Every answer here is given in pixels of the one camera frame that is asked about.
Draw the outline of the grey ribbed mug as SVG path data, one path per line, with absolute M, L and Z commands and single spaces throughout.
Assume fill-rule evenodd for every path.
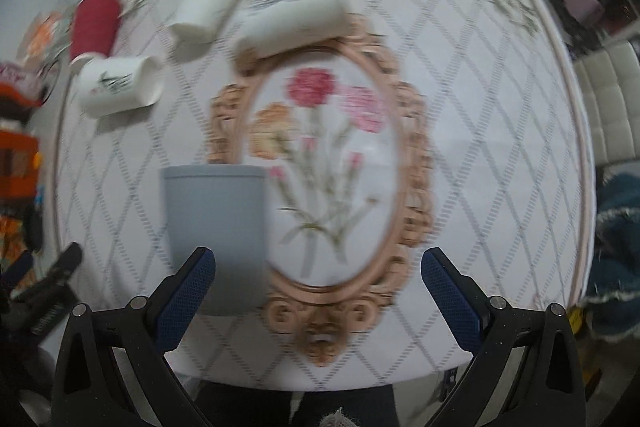
M 215 256 L 215 278 L 200 306 L 210 317 L 260 307 L 268 289 L 266 170 L 191 165 L 162 170 L 169 252 L 183 264 L 195 248 Z

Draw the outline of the white paper cup lying left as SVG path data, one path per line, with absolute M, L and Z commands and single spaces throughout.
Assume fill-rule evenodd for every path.
M 154 56 L 94 58 L 78 76 L 78 103 L 91 118 L 155 104 L 164 91 L 164 66 Z

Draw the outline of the red paper cup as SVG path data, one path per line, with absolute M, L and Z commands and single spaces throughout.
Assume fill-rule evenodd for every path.
M 70 64 L 111 55 L 122 15 L 120 0 L 81 0 L 70 37 Z

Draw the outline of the white paper cup middle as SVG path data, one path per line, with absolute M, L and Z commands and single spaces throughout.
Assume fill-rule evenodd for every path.
M 213 42 L 239 0 L 178 0 L 168 30 L 178 41 Z

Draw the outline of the white paper cup near medallion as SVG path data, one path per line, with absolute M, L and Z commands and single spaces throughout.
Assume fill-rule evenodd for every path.
M 258 0 L 244 12 L 236 56 L 253 61 L 349 33 L 348 0 Z

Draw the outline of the dark blue clothing pile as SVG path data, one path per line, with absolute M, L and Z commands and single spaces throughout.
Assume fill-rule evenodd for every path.
M 582 298 L 594 337 L 639 336 L 639 178 L 608 176 L 598 191 L 591 270 Z

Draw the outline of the orange box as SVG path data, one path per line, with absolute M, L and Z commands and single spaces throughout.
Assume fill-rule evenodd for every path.
M 39 176 L 39 141 L 24 133 L 1 130 L 0 146 L 1 199 L 33 199 Z

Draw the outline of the floral diamond-pattern tablecloth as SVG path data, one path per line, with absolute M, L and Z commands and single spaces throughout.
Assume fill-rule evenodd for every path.
M 239 0 L 216 39 L 178 41 L 178 0 L 142 0 L 118 56 L 155 56 L 151 107 L 91 118 L 67 90 L 58 239 L 78 243 L 93 309 L 147 294 L 171 260 L 162 170 L 266 170 L 271 287 L 235 319 L 196 319 L 169 361 L 239 386 L 333 390 L 462 364 L 419 274 L 442 248 L 513 306 L 571 306 L 593 230 L 578 82 L 542 0 L 348 0 L 349 33 L 236 56 Z

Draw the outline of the cream padded chair right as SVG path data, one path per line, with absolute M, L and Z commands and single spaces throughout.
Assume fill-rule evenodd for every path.
M 639 159 L 639 36 L 574 62 L 597 167 Z

